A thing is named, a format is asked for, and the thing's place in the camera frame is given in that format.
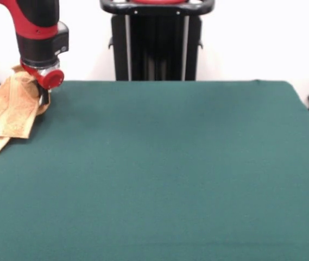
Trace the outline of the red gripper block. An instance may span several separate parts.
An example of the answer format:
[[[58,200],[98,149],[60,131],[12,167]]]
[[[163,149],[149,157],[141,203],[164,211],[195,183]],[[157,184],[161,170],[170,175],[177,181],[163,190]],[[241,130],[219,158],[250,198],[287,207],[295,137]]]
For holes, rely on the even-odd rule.
[[[21,66],[31,76],[33,76],[38,84],[40,93],[40,105],[47,105],[50,102],[50,93],[48,90],[59,87],[64,80],[64,73],[60,70],[60,63],[55,63],[50,67],[30,67],[24,63]]]

